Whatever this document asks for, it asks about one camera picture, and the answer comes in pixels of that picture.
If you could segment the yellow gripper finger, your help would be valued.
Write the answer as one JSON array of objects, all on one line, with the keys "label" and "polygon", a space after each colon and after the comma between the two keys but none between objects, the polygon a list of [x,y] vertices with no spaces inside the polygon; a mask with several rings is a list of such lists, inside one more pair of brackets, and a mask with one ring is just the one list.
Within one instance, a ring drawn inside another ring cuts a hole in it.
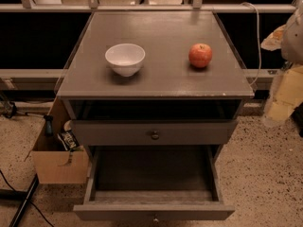
[{"label": "yellow gripper finger", "polygon": [[283,125],[294,110],[303,103],[303,65],[294,64],[280,71],[272,82],[262,122],[266,127]]},{"label": "yellow gripper finger", "polygon": [[281,48],[281,41],[285,25],[276,28],[267,38],[261,43],[261,48],[268,51],[275,51]]}]

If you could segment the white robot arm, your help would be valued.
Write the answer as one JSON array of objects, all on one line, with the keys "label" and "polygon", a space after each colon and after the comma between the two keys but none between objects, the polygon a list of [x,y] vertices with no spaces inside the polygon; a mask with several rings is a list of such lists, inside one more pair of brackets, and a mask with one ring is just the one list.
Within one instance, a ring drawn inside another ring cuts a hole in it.
[{"label": "white robot arm", "polygon": [[265,50],[281,50],[286,69],[274,77],[267,100],[263,124],[283,125],[303,103],[303,0],[296,0],[295,11],[287,23],[275,29],[261,43]]}]

